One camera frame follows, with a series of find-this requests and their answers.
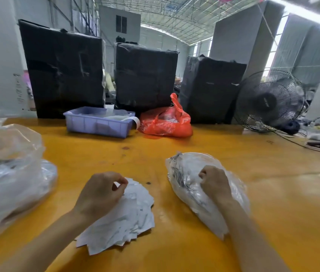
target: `black wrapped package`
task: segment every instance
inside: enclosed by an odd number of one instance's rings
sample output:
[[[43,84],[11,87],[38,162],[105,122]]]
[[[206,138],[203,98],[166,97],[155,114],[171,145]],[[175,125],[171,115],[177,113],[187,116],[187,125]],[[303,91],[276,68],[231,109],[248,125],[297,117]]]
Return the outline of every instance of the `black wrapped package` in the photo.
[[[105,104],[104,41],[19,20],[38,118]]]
[[[115,108],[139,114],[170,106],[177,61],[176,51],[116,43]]]
[[[188,57],[179,102],[192,123],[230,124],[246,64]]]

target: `forearm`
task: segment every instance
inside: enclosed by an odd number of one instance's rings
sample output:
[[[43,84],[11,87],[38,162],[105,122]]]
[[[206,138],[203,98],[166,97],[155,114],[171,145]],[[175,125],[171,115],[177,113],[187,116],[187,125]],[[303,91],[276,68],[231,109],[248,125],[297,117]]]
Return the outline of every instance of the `forearm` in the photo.
[[[0,266],[0,272],[44,272],[90,222],[71,211]]]
[[[236,200],[216,202],[229,229],[243,272],[289,271]]]

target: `person's left hand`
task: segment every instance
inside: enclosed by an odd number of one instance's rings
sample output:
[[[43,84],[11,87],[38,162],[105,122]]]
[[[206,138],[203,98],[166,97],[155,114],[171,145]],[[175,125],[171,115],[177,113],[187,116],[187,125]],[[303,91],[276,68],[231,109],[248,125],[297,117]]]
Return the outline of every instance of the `person's left hand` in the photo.
[[[114,182],[120,183],[120,186],[116,187]],[[127,179],[119,173],[94,174],[83,188],[73,211],[92,224],[115,207],[127,184]]]

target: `wooden table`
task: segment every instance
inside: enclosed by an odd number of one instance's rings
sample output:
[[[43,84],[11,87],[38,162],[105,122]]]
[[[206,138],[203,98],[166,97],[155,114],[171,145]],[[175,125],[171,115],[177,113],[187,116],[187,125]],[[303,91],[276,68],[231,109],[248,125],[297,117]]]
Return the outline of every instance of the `wooden table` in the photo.
[[[42,134],[44,158],[57,165],[59,178],[48,199],[0,235],[0,262],[69,211],[93,173],[112,170],[153,195],[156,227],[95,256],[72,242],[49,271],[239,271],[230,238],[223,242],[213,235],[167,180],[165,159],[194,151],[213,155],[247,184],[253,218],[292,271],[320,271],[320,153],[274,134],[242,135],[237,126],[194,126],[188,139],[132,130],[122,140],[67,133],[62,120],[9,123]]]

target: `stack of paper labels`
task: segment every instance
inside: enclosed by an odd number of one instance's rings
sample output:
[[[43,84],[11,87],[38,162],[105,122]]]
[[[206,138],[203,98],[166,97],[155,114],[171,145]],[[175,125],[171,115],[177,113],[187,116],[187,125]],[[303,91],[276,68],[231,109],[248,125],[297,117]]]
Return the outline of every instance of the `stack of paper labels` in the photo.
[[[155,227],[151,206],[154,198],[147,189],[131,178],[119,203],[106,216],[96,221],[77,238],[76,246],[87,245],[90,255],[136,239]]]

